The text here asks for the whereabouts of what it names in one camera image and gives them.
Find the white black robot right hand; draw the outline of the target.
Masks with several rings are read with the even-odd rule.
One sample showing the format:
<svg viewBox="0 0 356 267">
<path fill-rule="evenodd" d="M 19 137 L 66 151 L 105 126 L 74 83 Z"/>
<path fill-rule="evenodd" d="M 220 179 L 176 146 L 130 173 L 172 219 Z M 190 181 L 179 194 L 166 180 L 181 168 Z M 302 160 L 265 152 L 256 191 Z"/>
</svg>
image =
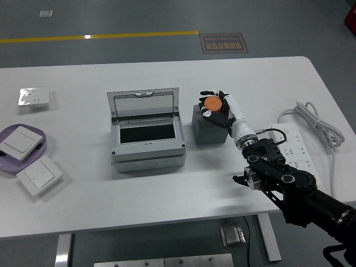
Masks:
<svg viewBox="0 0 356 267">
<path fill-rule="evenodd" d="M 222 91 L 201 91 L 199 109 L 203 118 L 221 128 L 228 130 L 239 150 L 257 142 L 256 133 L 247 125 L 241 108 L 232 95 Z M 221 101 L 220 111 L 213 111 L 205 103 L 209 97 L 217 97 Z"/>
</svg>

